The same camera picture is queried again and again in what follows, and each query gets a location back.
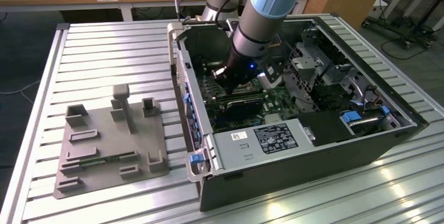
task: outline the blue latch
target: blue latch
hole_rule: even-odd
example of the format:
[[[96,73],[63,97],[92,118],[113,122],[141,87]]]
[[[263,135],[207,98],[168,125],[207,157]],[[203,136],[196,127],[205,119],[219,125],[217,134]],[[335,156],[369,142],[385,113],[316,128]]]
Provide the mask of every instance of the blue latch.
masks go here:
[[[383,110],[383,112],[384,112],[384,115],[387,115],[387,114],[389,113],[389,109],[388,109],[387,106],[383,106],[383,107],[381,107],[381,110]]]
[[[189,99],[189,93],[185,94],[185,96],[183,98],[183,102],[187,103],[188,99]]]
[[[205,161],[205,158],[203,157],[203,154],[199,153],[199,154],[192,154],[189,156],[189,163],[191,165],[196,165],[199,163],[203,163]]]
[[[361,116],[359,115],[359,113],[356,111],[349,111],[343,114],[343,118],[344,118],[345,123],[349,123],[352,121],[360,120]]]

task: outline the metal rail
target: metal rail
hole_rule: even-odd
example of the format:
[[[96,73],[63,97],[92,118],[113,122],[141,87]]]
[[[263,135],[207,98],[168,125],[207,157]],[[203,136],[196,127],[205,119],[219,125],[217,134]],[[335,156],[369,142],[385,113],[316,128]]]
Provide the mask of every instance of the metal rail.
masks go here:
[[[184,168],[168,70],[169,21],[72,24],[56,33],[0,223],[443,222],[443,107],[340,18],[319,16],[431,122],[411,141],[368,166],[201,213]],[[121,83],[131,87],[129,102],[160,101],[172,170],[164,177],[56,200],[65,107],[100,108],[112,99],[112,85]]]

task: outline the motherboard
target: motherboard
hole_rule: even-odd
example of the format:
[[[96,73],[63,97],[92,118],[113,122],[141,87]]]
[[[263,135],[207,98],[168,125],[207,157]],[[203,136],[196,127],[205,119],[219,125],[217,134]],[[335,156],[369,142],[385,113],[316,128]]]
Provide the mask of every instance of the motherboard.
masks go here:
[[[227,95],[212,76],[199,77],[197,83],[215,133],[288,120],[300,113],[284,84],[265,91],[255,78]]]

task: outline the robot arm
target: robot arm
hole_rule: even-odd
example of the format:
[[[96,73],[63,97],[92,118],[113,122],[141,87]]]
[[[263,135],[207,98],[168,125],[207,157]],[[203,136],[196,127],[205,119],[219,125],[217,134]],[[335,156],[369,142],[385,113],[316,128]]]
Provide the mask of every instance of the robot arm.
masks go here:
[[[269,43],[297,0],[248,0],[225,65],[213,76],[231,94],[239,84],[251,81],[257,73],[257,61],[265,55]]]

